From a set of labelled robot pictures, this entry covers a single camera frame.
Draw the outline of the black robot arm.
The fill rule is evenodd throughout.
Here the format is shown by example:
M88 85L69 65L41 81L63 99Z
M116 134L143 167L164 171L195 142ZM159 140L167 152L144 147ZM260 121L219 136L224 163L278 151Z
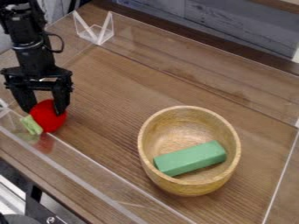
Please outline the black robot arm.
M0 0L0 25L9 35L19 66L3 68L4 85L23 111L29 113L37 104L35 91L51 91L53 110L61 115L71 104L72 71L56 66L49 36L44 30L47 20L36 0Z

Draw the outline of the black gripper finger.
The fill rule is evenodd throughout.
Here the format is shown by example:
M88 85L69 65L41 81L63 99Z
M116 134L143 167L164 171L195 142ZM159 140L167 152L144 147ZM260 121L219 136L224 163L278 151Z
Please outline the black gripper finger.
M29 113L37 104L33 87L11 87L13 98L25 113Z
M57 116L65 112L65 109L71 104L71 91L72 88L60 83L52 88L53 107Z

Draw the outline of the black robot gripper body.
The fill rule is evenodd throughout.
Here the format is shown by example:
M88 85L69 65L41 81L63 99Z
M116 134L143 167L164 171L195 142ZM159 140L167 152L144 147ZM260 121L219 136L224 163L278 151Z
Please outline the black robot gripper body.
M44 43L31 45L13 44L19 66L1 70L5 88L13 94L31 94L35 90L69 93L72 91L72 71L56 66L55 53Z

